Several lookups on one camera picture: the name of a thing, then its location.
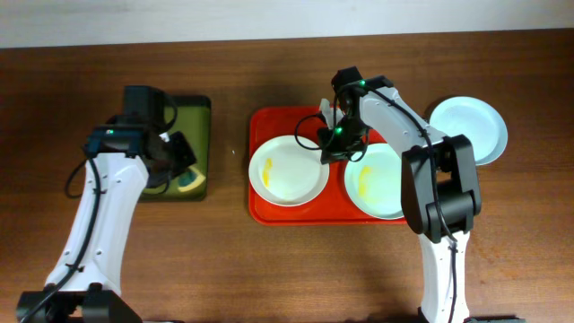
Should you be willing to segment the green yellow sponge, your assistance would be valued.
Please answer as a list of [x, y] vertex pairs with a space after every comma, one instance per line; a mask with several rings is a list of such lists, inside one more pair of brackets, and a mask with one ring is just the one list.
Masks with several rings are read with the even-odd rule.
[[178, 191], [188, 192], [199, 188], [206, 181], [206, 176], [198, 168], [189, 166], [178, 176]]

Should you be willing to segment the cream white plate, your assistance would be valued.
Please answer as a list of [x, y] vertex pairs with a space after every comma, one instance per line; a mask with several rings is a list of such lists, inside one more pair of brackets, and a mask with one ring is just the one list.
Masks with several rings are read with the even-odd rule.
[[319, 196], [329, 180], [330, 169], [320, 161], [318, 146], [305, 137], [301, 147], [293, 135], [281, 135], [264, 142], [248, 165], [251, 187], [266, 202], [292, 207]]

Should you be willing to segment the light blue plate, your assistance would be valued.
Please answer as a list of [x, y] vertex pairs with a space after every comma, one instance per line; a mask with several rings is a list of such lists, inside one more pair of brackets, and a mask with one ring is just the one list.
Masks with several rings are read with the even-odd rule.
[[504, 153], [509, 134], [500, 113], [489, 103], [468, 96], [448, 98], [430, 114], [430, 124], [454, 137], [465, 135], [477, 166], [490, 164]]

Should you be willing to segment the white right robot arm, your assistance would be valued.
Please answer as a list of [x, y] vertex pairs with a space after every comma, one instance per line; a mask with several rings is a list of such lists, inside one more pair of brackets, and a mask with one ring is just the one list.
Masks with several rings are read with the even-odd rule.
[[349, 161], [376, 131], [401, 162], [403, 216], [418, 236], [423, 262], [424, 322], [467, 322], [465, 249], [481, 211], [474, 151], [464, 135], [433, 128], [385, 76], [365, 79], [357, 67], [336, 72], [335, 92], [318, 130], [322, 163]]

